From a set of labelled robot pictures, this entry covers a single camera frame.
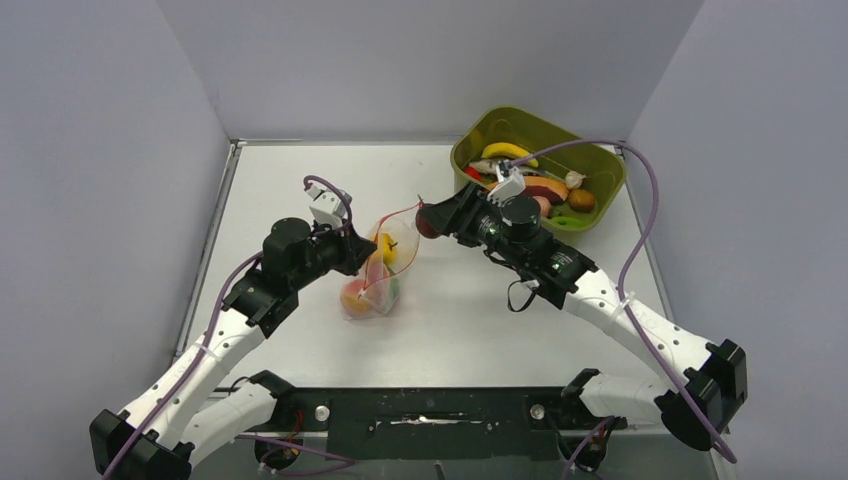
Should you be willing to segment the dark purple plum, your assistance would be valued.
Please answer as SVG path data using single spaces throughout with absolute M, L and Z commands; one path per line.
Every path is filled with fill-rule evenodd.
M 441 237 L 442 234 L 428 220 L 427 213 L 429 212 L 429 209 L 430 205 L 424 204 L 417 210 L 415 215 L 415 227 L 421 237 L 426 239 L 437 239 Z

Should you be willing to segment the yellow bell pepper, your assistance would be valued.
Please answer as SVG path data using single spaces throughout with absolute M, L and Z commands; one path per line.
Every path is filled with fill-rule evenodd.
M 378 255 L 387 269 L 394 271 L 399 257 L 398 242 L 386 232 L 377 237 Z

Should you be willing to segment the clear zip bag orange zipper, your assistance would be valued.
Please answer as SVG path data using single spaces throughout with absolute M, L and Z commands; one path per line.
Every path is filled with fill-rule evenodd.
M 392 311 L 419 251 L 421 236 L 415 220 L 422 206 L 418 200 L 410 207 L 384 215 L 370 230 L 377 249 L 339 294 L 345 318 L 383 317 Z

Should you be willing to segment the watermelon slice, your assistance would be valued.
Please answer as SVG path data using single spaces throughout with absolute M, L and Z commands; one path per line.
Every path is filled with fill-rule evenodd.
M 370 262 L 365 271 L 362 297 L 375 314 L 388 314 L 400 294 L 400 280 L 382 261 Z

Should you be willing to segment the peach fruit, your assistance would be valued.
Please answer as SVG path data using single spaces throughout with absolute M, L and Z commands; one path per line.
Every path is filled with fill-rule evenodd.
M 346 317 L 365 319 L 374 315 L 373 306 L 364 295 L 364 279 L 347 282 L 340 291 L 340 305 Z

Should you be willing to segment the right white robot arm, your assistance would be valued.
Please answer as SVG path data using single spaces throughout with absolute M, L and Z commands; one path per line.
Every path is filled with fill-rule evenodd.
M 515 272 L 534 299 L 582 319 L 654 372 L 634 379 L 582 370 L 562 392 L 572 425 L 618 417 L 659 424 L 699 451 L 716 449 L 721 432 L 747 399 L 745 351 L 692 334 L 624 292 L 596 263 L 541 225 L 539 204 L 519 195 L 497 206 L 468 184 L 447 200 L 424 204 L 415 218 L 426 238 L 452 237 L 482 248 Z

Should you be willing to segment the green toy food piece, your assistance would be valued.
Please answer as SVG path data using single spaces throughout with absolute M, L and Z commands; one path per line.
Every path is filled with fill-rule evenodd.
M 586 220 L 564 215 L 553 216 L 550 218 L 550 222 L 556 228 L 568 231 L 582 231 L 589 226 L 589 222 Z

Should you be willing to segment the red chili pepper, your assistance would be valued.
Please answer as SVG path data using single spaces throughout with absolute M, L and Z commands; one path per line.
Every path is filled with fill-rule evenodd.
M 463 172 L 464 172 L 464 173 L 465 173 L 465 174 L 466 174 L 469 178 L 473 179 L 473 180 L 474 180 L 474 181 L 476 181 L 476 182 L 482 182 L 482 181 L 483 181 L 483 179 L 482 179 L 482 176 L 481 176 L 480 172 L 479 172 L 478 170 L 476 170 L 475 168 L 471 167 L 471 166 L 466 166 L 466 167 L 463 169 Z

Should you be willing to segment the grey fish toy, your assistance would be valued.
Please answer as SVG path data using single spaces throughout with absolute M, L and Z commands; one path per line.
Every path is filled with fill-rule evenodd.
M 468 164 L 469 168 L 477 171 L 481 176 L 496 177 L 501 161 L 497 159 L 481 159 Z

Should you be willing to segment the yellow banana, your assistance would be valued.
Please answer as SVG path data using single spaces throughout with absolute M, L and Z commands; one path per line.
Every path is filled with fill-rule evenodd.
M 481 160 L 497 165 L 511 160 L 520 160 L 530 155 L 531 153 L 528 150 L 519 145 L 508 142 L 496 142 L 484 147 Z

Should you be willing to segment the small pink peach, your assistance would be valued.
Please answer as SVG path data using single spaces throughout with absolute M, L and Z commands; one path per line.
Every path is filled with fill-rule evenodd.
M 549 218 L 552 210 L 551 202 L 544 196 L 533 196 L 533 199 L 539 205 L 540 216 L 542 218 Z

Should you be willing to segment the white garlic bulb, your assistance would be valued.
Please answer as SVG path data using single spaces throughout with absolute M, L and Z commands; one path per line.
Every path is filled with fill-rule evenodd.
M 563 178 L 563 181 L 568 190 L 576 190 L 581 188 L 586 178 L 586 175 L 579 172 L 569 171 Z

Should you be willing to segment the olive green plastic bin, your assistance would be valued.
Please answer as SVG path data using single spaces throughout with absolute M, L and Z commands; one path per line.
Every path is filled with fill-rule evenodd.
M 627 169 L 623 159 L 609 147 L 584 144 L 567 147 L 562 150 L 544 153 L 540 151 L 558 143 L 576 140 L 577 135 L 525 110 L 517 107 L 496 107 L 482 117 L 453 146 L 450 165 L 455 174 L 455 188 L 461 189 L 468 183 L 476 183 L 491 190 L 497 183 L 497 177 L 482 176 L 482 182 L 469 178 L 463 169 L 472 161 L 481 160 L 485 146 L 496 142 L 508 142 L 528 150 L 534 157 L 519 165 L 525 176 L 548 177 L 560 182 L 569 171 L 586 175 L 580 189 L 585 189 L 596 197 L 595 208 L 588 213 L 572 210 L 567 201 L 552 205 L 549 218 L 542 220 L 542 226 L 554 236 L 591 256 L 605 257 L 607 244 L 621 246 L 623 243 L 614 236 L 629 233 L 631 227 L 617 225 L 595 231 L 605 225 L 604 215 L 618 203 L 617 196 L 624 185 Z M 582 231 L 568 231 L 556 228 L 550 218 L 553 216 L 573 216 L 589 222 Z

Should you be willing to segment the brown kiwi fruit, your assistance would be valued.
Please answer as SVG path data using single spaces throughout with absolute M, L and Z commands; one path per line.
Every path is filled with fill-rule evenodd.
M 567 203 L 574 211 L 588 213 L 595 208 L 596 197 L 588 190 L 574 189 L 569 192 Z

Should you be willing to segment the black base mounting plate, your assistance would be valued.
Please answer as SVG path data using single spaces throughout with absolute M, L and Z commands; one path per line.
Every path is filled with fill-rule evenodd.
M 253 430 L 296 428 L 360 461 L 553 461 L 600 422 L 560 387 L 292 387 Z

